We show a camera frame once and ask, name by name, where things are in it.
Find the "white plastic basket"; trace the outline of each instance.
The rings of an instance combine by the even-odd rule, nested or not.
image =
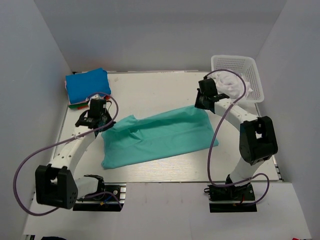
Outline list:
[[[247,56],[214,55],[211,57],[211,70],[217,69],[235,71],[244,81],[250,82],[250,88],[253,92],[246,99],[241,99],[240,103],[261,103],[265,99],[256,61],[253,58]]]

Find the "white cloth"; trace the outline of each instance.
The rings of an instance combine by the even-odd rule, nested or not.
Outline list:
[[[216,89],[220,94],[227,94],[231,99],[237,99],[244,93],[244,84],[236,75],[228,71],[218,71],[211,75],[215,81]],[[250,82],[245,81],[246,92],[244,98],[253,92]]]

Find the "folded clothes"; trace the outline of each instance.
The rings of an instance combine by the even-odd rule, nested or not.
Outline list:
[[[131,115],[102,133],[102,166],[114,169],[207,149],[213,135],[208,114],[194,106],[144,119]]]
[[[76,104],[70,104],[69,103],[69,108],[70,109],[82,109],[82,108],[87,108],[88,103],[87,102],[81,102],[81,103],[76,103]]]
[[[85,103],[88,96],[97,92],[111,93],[108,73],[102,68],[65,76],[65,88],[69,105]]]
[[[244,84],[236,75],[228,71],[218,71],[212,74],[215,80],[216,89],[220,94],[227,94],[231,99],[237,99],[244,93]],[[250,88],[250,82],[245,81],[245,98],[253,90]]]

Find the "wire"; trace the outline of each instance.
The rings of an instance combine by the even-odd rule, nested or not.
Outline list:
[[[258,176],[264,176],[266,178],[266,181],[267,181],[267,186],[266,186],[266,189],[265,189],[265,192],[264,194],[262,195],[262,197],[260,197],[258,200],[252,202],[252,203],[248,203],[248,204],[245,204],[246,206],[250,206],[250,205],[254,205],[258,202],[260,202],[267,194],[268,190],[269,190],[269,186],[270,186],[270,180],[268,178],[268,176],[264,173],[257,173],[256,175],[252,176],[252,177],[249,177],[249,178],[246,178],[246,179],[243,179],[241,181],[237,181],[237,182],[233,182],[233,183],[228,183],[228,184],[215,184],[213,181],[212,181],[212,178],[211,178],[211,174],[210,174],[210,161],[211,161],[211,153],[212,153],[212,149],[214,147],[214,142],[217,138],[217,134],[218,134],[218,131],[221,127],[221,124],[223,122],[223,120],[226,118],[227,114],[230,112],[231,108],[237,103],[239,102],[240,99],[242,99],[245,95],[246,95],[246,91],[247,91],[247,87],[246,87],[246,83],[244,81],[244,79],[236,72],[232,71],[232,70],[229,70],[229,69],[217,69],[217,70],[213,70],[211,72],[209,72],[208,74],[206,74],[203,79],[207,79],[208,76],[210,74],[213,74],[215,72],[220,72],[220,71],[225,71],[225,72],[229,72],[229,73],[232,73],[234,75],[236,75],[240,80],[241,82],[243,83],[243,94],[241,96],[239,96],[236,100],[233,101],[233,103],[225,110],[222,118],[220,119],[218,125],[216,126],[216,129],[215,129],[215,132],[214,132],[214,135],[213,135],[213,138],[212,138],[212,141],[211,141],[211,144],[210,144],[210,147],[209,147],[209,153],[208,153],[208,158],[207,158],[207,174],[208,174],[208,178],[209,178],[209,181],[210,183],[215,186],[215,187],[218,187],[218,188],[227,188],[227,187],[231,187],[231,186],[235,186],[237,184],[242,184],[244,182],[248,182],[248,181],[251,181],[252,179],[255,179],[256,177]]]
[[[235,206],[241,205],[244,202],[244,200],[245,200],[245,195],[243,194],[242,198],[241,198],[241,201],[239,203],[236,203]]]
[[[104,200],[103,202],[106,203],[108,202],[110,199],[112,198],[112,196],[109,196],[106,200]]]
[[[85,198],[85,199],[90,199],[90,198],[94,198],[94,197],[97,197],[97,196],[102,195],[102,194],[103,194],[103,195],[104,195],[104,194],[109,194],[109,195],[111,195],[111,196],[116,200],[116,202],[118,203],[120,209],[122,209],[122,205],[121,205],[119,199],[116,197],[116,195],[114,195],[114,194],[113,194],[112,192],[110,192],[110,191],[102,191],[102,192],[99,192],[99,193],[96,193],[96,194],[87,195],[87,196],[85,196],[84,198]]]
[[[30,214],[30,215],[32,215],[32,216],[38,216],[38,217],[39,217],[39,216],[45,216],[45,215],[50,214],[50,213],[54,212],[55,210],[57,210],[58,207],[56,207],[56,208],[54,208],[54,209],[52,209],[52,210],[50,210],[50,211],[47,211],[47,212],[35,213],[35,212],[30,211],[28,208],[26,208],[26,207],[23,205],[23,203],[22,203],[21,200],[20,200],[18,191],[17,191],[17,179],[18,179],[19,172],[20,172],[21,168],[25,165],[25,163],[26,163],[30,158],[32,158],[33,156],[35,156],[35,155],[38,154],[38,153],[41,153],[41,152],[43,152],[43,151],[45,151],[45,150],[51,149],[51,148],[56,147],[56,146],[61,145],[61,144],[65,144],[65,143],[72,142],[72,141],[76,140],[77,138],[81,138],[81,137],[84,137],[85,135],[88,135],[88,134],[93,133],[93,132],[95,132],[95,131],[99,131],[99,130],[101,130],[101,129],[104,129],[105,127],[109,126],[109,125],[116,119],[116,117],[117,117],[117,115],[118,115],[118,112],[119,112],[119,106],[118,106],[117,101],[116,101],[112,96],[110,96],[109,94],[106,94],[106,93],[104,93],[104,92],[96,92],[96,93],[93,93],[93,94],[91,94],[88,98],[90,98],[91,96],[93,96],[93,95],[95,95],[95,94],[104,94],[104,95],[110,97],[110,98],[114,101],[114,104],[115,104],[115,106],[116,106],[116,112],[115,112],[115,115],[114,115],[114,117],[111,119],[110,122],[108,122],[107,124],[105,124],[105,125],[103,125],[103,126],[100,126],[100,127],[95,128],[95,129],[89,130],[89,131],[87,131],[87,132],[81,133],[81,134],[77,135],[76,137],[73,136],[73,137],[68,138],[68,139],[66,139],[66,140],[63,140],[63,141],[60,141],[60,142],[51,144],[51,145],[49,145],[49,146],[45,146],[45,147],[43,147],[43,148],[40,148],[39,150],[37,150],[37,151],[31,153],[29,156],[27,156],[27,157],[20,163],[20,165],[18,166],[18,168],[16,169],[15,174],[14,174],[14,177],[13,177],[13,194],[14,194],[15,200],[17,201],[17,203],[19,204],[19,206],[20,206],[20,207],[22,208],[22,210],[25,211],[27,214]]]
[[[96,200],[96,201],[99,201],[99,200],[101,200],[101,199],[103,199],[105,197],[105,194],[103,194],[100,198],[98,198],[98,199],[96,199],[95,197],[93,198],[94,200]]]

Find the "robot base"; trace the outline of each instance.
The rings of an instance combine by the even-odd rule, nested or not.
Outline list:
[[[125,183],[105,183],[102,192],[113,193],[123,206],[126,198],[126,184]],[[118,203],[110,198],[110,195],[101,195],[94,198],[81,198],[76,201],[73,206],[73,211],[84,212],[120,212],[121,209]]]
[[[241,187],[216,187],[209,185],[204,189],[209,194],[210,213],[257,212],[255,193],[251,183]]]

